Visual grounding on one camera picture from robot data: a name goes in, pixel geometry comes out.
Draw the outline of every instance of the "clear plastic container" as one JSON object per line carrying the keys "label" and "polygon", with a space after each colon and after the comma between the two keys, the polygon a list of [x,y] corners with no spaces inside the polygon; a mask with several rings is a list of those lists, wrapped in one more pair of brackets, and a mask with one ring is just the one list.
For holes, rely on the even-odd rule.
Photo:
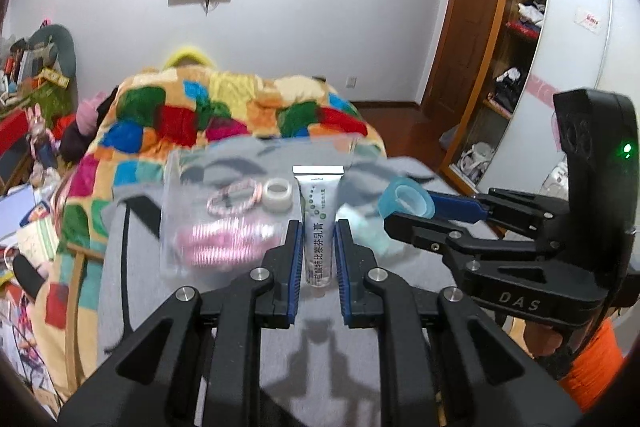
{"label": "clear plastic container", "polygon": [[[322,160],[332,153],[350,162],[359,140],[359,135],[273,140],[240,137],[206,149],[172,151],[162,198],[163,279],[207,291],[259,266],[265,251],[284,243],[289,220],[303,221],[293,166],[323,165]],[[280,205],[278,211],[273,210],[273,205],[265,202],[265,194],[254,205],[245,203],[254,196],[255,184],[264,187],[271,179],[290,185],[288,209]],[[228,197],[220,193],[237,184],[244,189]],[[234,213],[232,209],[240,210],[240,206],[244,208]]]}

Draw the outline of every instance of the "tape roll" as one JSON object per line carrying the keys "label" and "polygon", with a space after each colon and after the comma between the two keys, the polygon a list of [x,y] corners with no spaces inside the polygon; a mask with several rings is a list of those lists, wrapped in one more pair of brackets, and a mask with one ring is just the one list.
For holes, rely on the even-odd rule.
{"label": "tape roll", "polygon": [[272,178],[262,187],[262,204],[268,211],[286,212],[293,203],[293,189],[284,178]]}
{"label": "tape roll", "polygon": [[382,217],[394,212],[433,217],[435,211],[430,194],[414,180],[401,176],[391,180],[378,200],[378,212]]}

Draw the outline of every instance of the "das logo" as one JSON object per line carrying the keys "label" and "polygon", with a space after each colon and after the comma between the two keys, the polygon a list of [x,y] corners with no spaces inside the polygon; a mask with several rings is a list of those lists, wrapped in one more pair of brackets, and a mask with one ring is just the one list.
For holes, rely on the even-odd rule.
{"label": "das logo", "polygon": [[511,292],[502,292],[502,295],[500,295],[500,304],[506,304],[513,308],[520,308],[521,310],[526,310],[528,312],[534,312],[538,309],[538,306],[540,306],[540,301],[537,299],[533,301],[525,301],[523,296],[515,298],[511,295]]}

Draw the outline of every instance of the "gray blanket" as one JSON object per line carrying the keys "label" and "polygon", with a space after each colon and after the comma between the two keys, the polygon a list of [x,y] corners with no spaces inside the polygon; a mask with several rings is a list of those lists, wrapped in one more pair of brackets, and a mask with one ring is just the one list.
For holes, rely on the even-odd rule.
{"label": "gray blanket", "polygon": [[[269,176],[290,174],[291,167],[337,165],[346,168],[340,183],[339,204],[348,203],[375,221],[375,204],[388,181],[398,174],[428,177],[432,171],[412,158],[362,158],[332,147],[274,146],[253,138],[230,140],[215,150],[213,162],[196,168],[194,182],[204,184],[238,176],[255,166]],[[440,179],[426,187],[453,193]],[[121,255],[127,256],[127,290],[130,327],[135,329],[182,284],[206,291],[225,285],[235,273],[212,280],[164,280],[160,275],[159,243],[134,214],[128,216],[127,246],[123,248],[125,206],[123,198],[148,195],[161,203],[162,187],[133,185],[119,188],[114,202],[103,212],[110,238],[105,255],[98,306],[98,361],[117,344],[124,330],[120,298]],[[477,237],[495,237],[484,223],[469,226]],[[441,258],[405,246],[378,263],[404,277],[411,285],[437,291],[452,285]],[[300,293],[296,324],[289,330],[263,330],[260,385],[263,391],[294,418],[310,427],[380,425],[380,368],[378,341],[373,330],[349,330],[342,323],[337,284],[318,297],[305,285]]]}

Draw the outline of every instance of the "white cabinet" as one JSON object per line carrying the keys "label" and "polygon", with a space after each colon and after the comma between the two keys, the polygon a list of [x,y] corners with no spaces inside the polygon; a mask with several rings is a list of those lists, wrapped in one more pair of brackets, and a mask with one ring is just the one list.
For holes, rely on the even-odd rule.
{"label": "white cabinet", "polygon": [[598,89],[626,95],[640,110],[640,0],[613,0]]}
{"label": "white cabinet", "polygon": [[564,156],[551,95],[596,86],[607,49],[611,10],[611,0],[547,0],[527,83],[478,184],[480,192],[490,187],[539,191]]}

